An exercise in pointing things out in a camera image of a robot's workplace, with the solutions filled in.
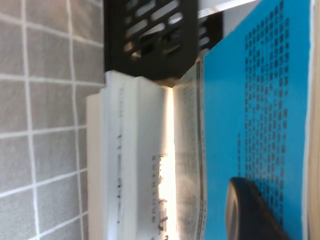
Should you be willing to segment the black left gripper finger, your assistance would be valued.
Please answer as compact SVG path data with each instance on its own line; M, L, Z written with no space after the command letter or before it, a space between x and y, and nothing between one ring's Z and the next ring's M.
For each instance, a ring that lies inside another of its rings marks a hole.
M298 239L298 190L284 180L263 184L259 190L247 178L230 178L224 218L228 240Z

